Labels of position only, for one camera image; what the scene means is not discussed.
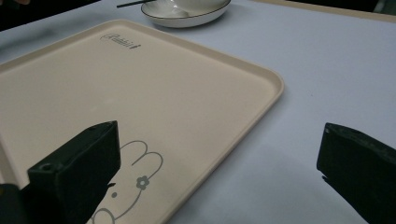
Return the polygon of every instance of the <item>beige tray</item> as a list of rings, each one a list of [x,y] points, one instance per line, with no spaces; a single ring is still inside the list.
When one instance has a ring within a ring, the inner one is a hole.
[[[117,120],[122,166],[91,222],[164,223],[283,88],[257,65],[110,21],[0,65],[0,169],[23,187],[52,150]]]

